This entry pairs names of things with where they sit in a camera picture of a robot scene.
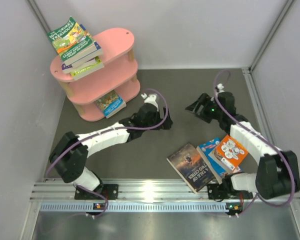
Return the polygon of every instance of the book title text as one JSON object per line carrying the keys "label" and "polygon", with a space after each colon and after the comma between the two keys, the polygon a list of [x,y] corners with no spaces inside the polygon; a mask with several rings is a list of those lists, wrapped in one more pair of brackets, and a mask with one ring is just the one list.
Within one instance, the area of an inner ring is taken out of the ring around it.
{"label": "book title text", "polygon": [[69,32],[73,26],[76,24],[76,22],[72,19],[69,19],[69,21],[64,25],[63,27],[59,28],[56,31],[53,31],[49,34],[49,38],[51,38],[53,41],[56,40],[57,38],[63,36],[67,32]]}
{"label": "book title text", "polygon": [[206,164],[202,165],[199,167],[199,169],[195,170],[193,173],[190,174],[190,176],[188,177],[189,179],[191,179],[193,182],[199,180],[200,178],[202,178],[206,172],[208,172],[208,166]]}

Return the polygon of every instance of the white robotic arm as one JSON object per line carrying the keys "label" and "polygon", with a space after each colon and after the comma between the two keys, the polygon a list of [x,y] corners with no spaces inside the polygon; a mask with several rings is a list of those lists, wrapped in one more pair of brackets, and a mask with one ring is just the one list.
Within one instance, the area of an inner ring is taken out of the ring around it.
{"label": "white robotic arm", "polygon": [[[92,171],[88,170],[86,160],[91,155],[116,144],[124,144],[139,138],[146,128],[160,123],[158,96],[143,93],[143,106],[131,117],[124,118],[104,129],[85,133],[74,134],[67,132],[52,151],[49,161],[54,163],[56,159],[73,143],[79,143],[75,148],[63,156],[54,166],[65,183],[80,185],[89,191],[96,192],[102,188],[101,179]],[[170,129],[173,122],[169,113],[162,125],[154,130]]]}
{"label": "white robotic arm", "polygon": [[[218,103],[221,104],[223,109],[217,104],[217,100],[214,97],[203,93],[186,110],[207,123],[210,123],[213,119],[217,120],[220,128],[242,144],[258,164],[257,173],[227,175],[222,180],[225,191],[232,195],[236,195],[240,191],[255,192],[259,193],[264,199],[270,199],[289,194],[294,184],[295,191],[298,192],[300,190],[300,178],[297,156],[292,151],[282,151],[278,147],[273,149],[272,146],[264,143],[261,140],[264,137],[254,130],[244,116],[236,113],[235,98],[232,93],[224,91],[222,84],[218,84],[216,90],[218,92]],[[289,171],[275,149],[287,160],[293,173],[294,182],[291,181]]]}

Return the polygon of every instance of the gray floor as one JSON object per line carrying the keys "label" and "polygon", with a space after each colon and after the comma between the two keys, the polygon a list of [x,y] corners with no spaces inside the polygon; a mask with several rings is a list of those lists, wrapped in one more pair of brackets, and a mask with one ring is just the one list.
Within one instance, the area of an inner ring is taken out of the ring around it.
{"label": "gray floor", "polygon": [[263,203],[255,203],[238,219],[224,213],[110,212],[96,220],[84,215],[65,220],[72,214],[41,212],[41,229],[36,228],[33,239],[300,240],[291,209]]}
{"label": "gray floor", "polygon": [[[197,146],[215,137],[223,138],[225,136],[216,121],[207,124],[185,111],[185,107],[192,104],[201,93],[212,94],[212,82],[218,72],[218,69],[139,70],[137,77],[141,84],[141,90],[154,88],[165,96],[171,119],[174,122],[172,129],[148,131],[134,141],[97,152],[87,160],[88,169],[94,171],[101,178],[179,178],[167,162],[167,156],[188,142]],[[248,118],[251,124],[258,129],[242,71],[241,69],[232,69],[231,73],[232,77],[226,86],[226,91],[234,94],[237,112]],[[113,117],[97,122],[87,122],[78,115],[74,106],[66,98],[52,147],[54,148],[66,132],[73,131],[75,134],[83,134],[103,129],[122,118],[131,116],[142,104],[143,100],[138,96],[129,101],[126,108]],[[242,167],[246,172],[256,170],[256,164],[250,157],[243,162]],[[56,178],[58,174],[51,171],[50,176]]]}

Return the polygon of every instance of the pink shelf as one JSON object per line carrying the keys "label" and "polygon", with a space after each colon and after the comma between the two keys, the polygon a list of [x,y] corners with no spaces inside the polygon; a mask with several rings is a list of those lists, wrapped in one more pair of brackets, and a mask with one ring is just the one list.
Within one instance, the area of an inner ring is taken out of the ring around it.
{"label": "pink shelf", "polygon": [[[129,80],[117,87],[115,91],[127,103],[128,101],[136,97],[140,92],[140,82],[138,80],[136,80],[135,82]],[[85,114],[81,115],[81,117],[86,121],[94,122],[105,117],[105,115],[94,103],[83,105],[82,107],[84,109]]]}
{"label": "pink shelf", "polygon": [[[93,36],[93,38],[103,49],[103,55],[99,57],[104,65],[129,52],[135,42],[135,37],[129,30],[119,27],[105,30]],[[74,79],[70,73],[65,74],[62,72],[61,65],[60,57],[56,56],[50,65],[52,75],[59,81],[73,82]]]}
{"label": "pink shelf", "polygon": [[124,55],[109,63],[106,67],[89,74],[78,81],[71,82],[73,96],[68,97],[78,105],[93,103],[111,90],[130,80],[138,71],[136,60],[129,61]]}

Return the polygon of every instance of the book cover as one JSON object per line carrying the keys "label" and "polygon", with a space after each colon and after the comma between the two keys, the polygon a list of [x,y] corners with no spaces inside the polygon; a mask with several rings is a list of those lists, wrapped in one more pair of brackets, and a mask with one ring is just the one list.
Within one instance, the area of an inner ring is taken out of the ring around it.
{"label": "book cover", "polygon": [[238,141],[227,135],[220,144],[215,147],[213,154],[226,168],[228,168],[228,170],[230,170],[230,173],[233,173],[248,155],[248,151]]}
{"label": "book cover", "polygon": [[78,71],[78,70],[80,70],[80,69],[82,69],[82,68],[89,67],[89,66],[94,65],[94,64],[96,64],[96,63],[97,63],[97,62],[96,62],[96,59],[95,59],[95,58],[92,58],[92,59],[86,61],[84,64],[82,64],[82,65],[80,66],[80,68],[75,68],[75,67],[72,66],[72,64],[70,64],[70,65],[65,65],[64,63],[61,65],[61,68],[62,68],[62,72],[63,72],[63,73],[69,74],[70,72]]}
{"label": "book cover", "polygon": [[72,17],[64,26],[47,35],[63,62],[94,43]]}
{"label": "book cover", "polygon": [[104,67],[104,64],[102,63],[102,61],[98,56],[96,56],[94,59],[95,59],[95,64],[70,72],[74,80],[81,79],[87,76],[88,74],[93,73],[94,71]]}
{"label": "book cover", "polygon": [[190,143],[169,156],[167,160],[194,193],[199,192],[214,178],[208,165]]}
{"label": "book cover", "polygon": [[85,26],[83,26],[82,24],[80,24],[80,27],[82,28],[82,30],[84,31],[84,33],[91,38],[94,41],[94,45],[96,47],[96,50],[101,50],[102,48],[100,47],[100,45],[96,42],[96,40],[94,40],[94,38],[92,37],[92,35],[90,34],[90,32],[88,32],[85,28]]}
{"label": "book cover", "polygon": [[95,104],[103,112],[106,118],[111,117],[126,106],[126,102],[115,90],[108,92],[106,95],[96,100]]}
{"label": "book cover", "polygon": [[91,58],[95,58],[97,56],[100,56],[104,54],[103,49],[100,47],[100,45],[94,40],[94,38],[91,36],[91,34],[86,30],[86,28],[80,24],[80,27],[84,30],[84,33],[90,37],[94,42],[94,49],[87,55],[81,56],[77,58],[73,63],[73,68],[81,68],[81,65],[83,65],[86,61],[88,61]]}
{"label": "book cover", "polygon": [[[207,163],[208,167],[210,168],[211,172],[215,176],[217,182],[219,184],[222,183],[222,179],[228,174],[227,171],[217,164],[209,154],[215,149],[216,146],[220,144],[220,138],[216,137],[215,139],[208,141],[204,144],[199,145],[196,149],[201,155],[202,159]],[[234,173],[241,172],[241,169],[237,167]]]}

